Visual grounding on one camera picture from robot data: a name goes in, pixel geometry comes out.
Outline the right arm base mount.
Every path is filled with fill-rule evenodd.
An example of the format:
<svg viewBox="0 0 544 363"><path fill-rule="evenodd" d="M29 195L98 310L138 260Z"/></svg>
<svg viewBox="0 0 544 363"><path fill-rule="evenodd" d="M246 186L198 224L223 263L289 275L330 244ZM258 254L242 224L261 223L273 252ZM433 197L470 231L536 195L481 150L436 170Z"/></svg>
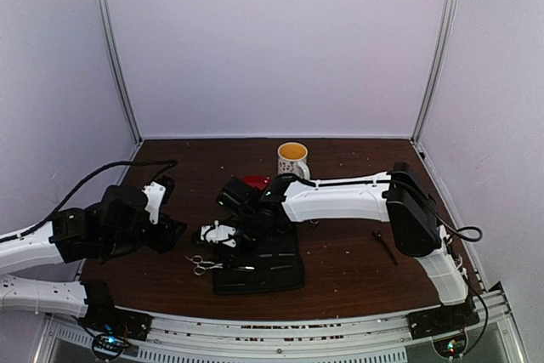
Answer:
<svg viewBox="0 0 544 363"><path fill-rule="evenodd" d="M449 362L467 357L481 342L490 321L487 303L479 294L476 298L484 313L483 320L471 297L456 305L410 312L406 321L411 338L431 338L434 352Z"/></svg>

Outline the white floral mug yellow inside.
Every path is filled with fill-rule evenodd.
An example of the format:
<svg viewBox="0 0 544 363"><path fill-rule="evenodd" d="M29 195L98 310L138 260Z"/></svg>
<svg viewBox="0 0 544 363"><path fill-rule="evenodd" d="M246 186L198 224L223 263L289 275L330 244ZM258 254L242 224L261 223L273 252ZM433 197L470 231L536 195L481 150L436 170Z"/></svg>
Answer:
<svg viewBox="0 0 544 363"><path fill-rule="evenodd" d="M311 172L307 164L309 151L298 142L286 142L277 149L278 174L292 173L302 179L311 179Z"/></svg>

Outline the silver thinning scissors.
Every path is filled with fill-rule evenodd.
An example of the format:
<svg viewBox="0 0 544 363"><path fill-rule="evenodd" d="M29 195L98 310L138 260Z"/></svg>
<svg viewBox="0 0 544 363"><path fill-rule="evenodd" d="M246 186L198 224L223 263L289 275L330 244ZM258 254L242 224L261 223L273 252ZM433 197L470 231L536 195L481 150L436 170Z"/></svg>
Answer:
<svg viewBox="0 0 544 363"><path fill-rule="evenodd" d="M185 259L193 264L193 273L197 276L206 274L209 270L222 269L220 262L204 259L201 255L186 256Z"/></svg>

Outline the left aluminium frame post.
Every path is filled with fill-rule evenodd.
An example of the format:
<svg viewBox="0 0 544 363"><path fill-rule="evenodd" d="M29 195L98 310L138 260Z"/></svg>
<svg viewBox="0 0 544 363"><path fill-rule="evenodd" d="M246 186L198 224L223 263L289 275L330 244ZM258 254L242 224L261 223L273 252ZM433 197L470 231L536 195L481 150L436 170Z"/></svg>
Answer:
<svg viewBox="0 0 544 363"><path fill-rule="evenodd" d="M133 105L128 95L128 88L122 71L122 63L118 47L116 45L116 38L112 25L109 2L108 0L96 0L96 2L98 5L99 18L105 38L106 53L115 83L116 93L119 97L122 112L127 121L130 133L132 135L132 139L136 145L139 145L142 143L143 139L139 130L139 126L137 124Z"/></svg>

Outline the red floral plate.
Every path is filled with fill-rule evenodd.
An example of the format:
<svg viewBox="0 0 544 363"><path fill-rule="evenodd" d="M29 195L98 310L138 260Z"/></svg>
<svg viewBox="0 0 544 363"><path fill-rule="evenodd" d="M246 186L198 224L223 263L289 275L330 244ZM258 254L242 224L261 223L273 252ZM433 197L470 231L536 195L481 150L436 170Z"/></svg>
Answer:
<svg viewBox="0 0 544 363"><path fill-rule="evenodd" d="M271 178L263 175L246 175L241 177L241 181L250 185L252 188L265 190L269 186Z"/></svg>

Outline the right aluminium frame post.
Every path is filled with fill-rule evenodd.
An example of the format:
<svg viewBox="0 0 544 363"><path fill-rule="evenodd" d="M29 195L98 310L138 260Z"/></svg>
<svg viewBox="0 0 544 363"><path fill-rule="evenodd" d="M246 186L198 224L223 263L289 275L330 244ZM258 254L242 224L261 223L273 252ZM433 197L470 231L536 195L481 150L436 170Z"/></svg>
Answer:
<svg viewBox="0 0 544 363"><path fill-rule="evenodd" d="M417 115L411 142L415 146L421 144L425 125L433 103L434 95L439 84L439 76L445 61L446 49L451 36L452 27L456 15L458 0L444 0L439 23L438 36L433 52L431 67L428 73L428 80L424 90L422 103Z"/></svg>

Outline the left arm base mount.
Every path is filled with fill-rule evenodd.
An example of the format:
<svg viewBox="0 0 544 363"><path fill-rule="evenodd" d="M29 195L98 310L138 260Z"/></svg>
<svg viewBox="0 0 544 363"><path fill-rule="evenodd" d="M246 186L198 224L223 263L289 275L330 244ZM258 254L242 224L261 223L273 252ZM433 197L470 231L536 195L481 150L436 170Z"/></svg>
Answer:
<svg viewBox="0 0 544 363"><path fill-rule="evenodd" d="M83 304L87 311L77 317L77 324L91 337L90 349L95 358L111 361L131 348L131 340L145 341L152 316L115 306L104 281L80 281L84 289Z"/></svg>

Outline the black zippered tool case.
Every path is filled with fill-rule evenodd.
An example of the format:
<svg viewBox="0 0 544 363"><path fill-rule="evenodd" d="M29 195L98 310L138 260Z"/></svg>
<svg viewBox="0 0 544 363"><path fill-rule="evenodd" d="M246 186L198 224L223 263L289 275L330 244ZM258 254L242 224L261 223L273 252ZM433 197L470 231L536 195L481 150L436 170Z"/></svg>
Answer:
<svg viewBox="0 0 544 363"><path fill-rule="evenodd" d="M291 291L305 284L298 233L294 228L271 230L248 249L221 246L216 257L223 264L212 273L212 291L216 295Z"/></svg>

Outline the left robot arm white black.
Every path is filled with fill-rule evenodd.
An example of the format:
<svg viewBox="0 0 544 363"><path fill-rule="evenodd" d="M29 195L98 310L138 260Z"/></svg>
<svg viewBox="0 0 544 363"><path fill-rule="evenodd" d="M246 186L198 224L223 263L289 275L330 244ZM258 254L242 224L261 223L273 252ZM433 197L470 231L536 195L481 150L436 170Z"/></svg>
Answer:
<svg viewBox="0 0 544 363"><path fill-rule="evenodd" d="M2 235L1 308L90 318L103 332L116 331L122 313L103 281L37 281L17 272L87 259L105 263L141 247L173 250L187 226L162 212L169 195L156 182L142 190L111 185L101 201L87 208L58 211L43 225Z"/></svg>

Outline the black hair clip right side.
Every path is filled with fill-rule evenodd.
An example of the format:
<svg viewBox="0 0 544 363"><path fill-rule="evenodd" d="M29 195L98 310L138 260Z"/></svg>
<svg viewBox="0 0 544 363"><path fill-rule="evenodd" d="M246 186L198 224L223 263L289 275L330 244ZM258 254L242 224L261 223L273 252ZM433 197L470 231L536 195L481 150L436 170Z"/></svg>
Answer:
<svg viewBox="0 0 544 363"><path fill-rule="evenodd" d="M379 231L372 231L371 236L373 239L375 239L384 249L384 251L387 253L387 255L390 257L394 265L398 265L398 260L394 256L393 251L389 247L388 243L384 240L382 234Z"/></svg>

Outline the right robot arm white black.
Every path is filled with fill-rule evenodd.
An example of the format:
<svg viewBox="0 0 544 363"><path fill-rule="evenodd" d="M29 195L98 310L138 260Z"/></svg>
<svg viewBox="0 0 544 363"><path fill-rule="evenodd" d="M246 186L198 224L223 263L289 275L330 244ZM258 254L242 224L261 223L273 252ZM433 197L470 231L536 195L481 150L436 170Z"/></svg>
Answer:
<svg viewBox="0 0 544 363"><path fill-rule="evenodd" d="M451 247L454 236L466 237L465 230L447 226L405 162L396 162L389 172L349 179L311 180L288 172L263 189L232 178L216 202L229 218L205 224L192 235L194 244L215 249L215 259L195 272L212 272L216 295L302 287L297 224L364 219L389 224L397 250L422 266L439 296L435 320L441 329L455 329L473 312L462 258Z"/></svg>

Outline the front aluminium rail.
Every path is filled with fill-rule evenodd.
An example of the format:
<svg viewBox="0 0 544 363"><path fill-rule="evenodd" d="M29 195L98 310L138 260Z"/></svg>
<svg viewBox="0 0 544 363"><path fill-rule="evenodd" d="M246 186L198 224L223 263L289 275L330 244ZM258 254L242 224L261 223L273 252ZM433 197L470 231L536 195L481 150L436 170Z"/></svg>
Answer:
<svg viewBox="0 0 544 363"><path fill-rule="evenodd" d="M155 314L148 337L122 354L93 349L75 321L44 322L35 362L443 362L439 349L466 339L463 362L526 362L502 289L475 305L480 322L436 337L414 338L405 311L328 320L212 320Z"/></svg>

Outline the aluminium frame post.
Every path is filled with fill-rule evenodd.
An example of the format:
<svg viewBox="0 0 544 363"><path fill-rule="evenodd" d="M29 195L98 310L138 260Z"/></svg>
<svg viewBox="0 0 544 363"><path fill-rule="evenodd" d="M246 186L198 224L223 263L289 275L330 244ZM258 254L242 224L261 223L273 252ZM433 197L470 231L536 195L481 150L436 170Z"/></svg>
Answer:
<svg viewBox="0 0 544 363"><path fill-rule="evenodd" d="M99 18L105 38L106 53L115 83L116 93L119 97L122 112L127 121L130 133L132 135L132 139L136 145L139 145L142 143L143 139L139 130L139 126L137 124L133 105L128 95L128 88L122 71L122 63L118 47L116 45L116 38L112 25L109 2L108 0L96 0L96 2L98 5Z"/></svg>
<svg viewBox="0 0 544 363"><path fill-rule="evenodd" d="M434 95L439 84L439 76L445 61L446 49L451 36L452 27L456 15L458 0L444 0L439 23L438 36L433 52L431 67L428 73L428 80L424 90L422 103L417 115L411 142L415 146L421 144L425 125L433 103Z"/></svg>

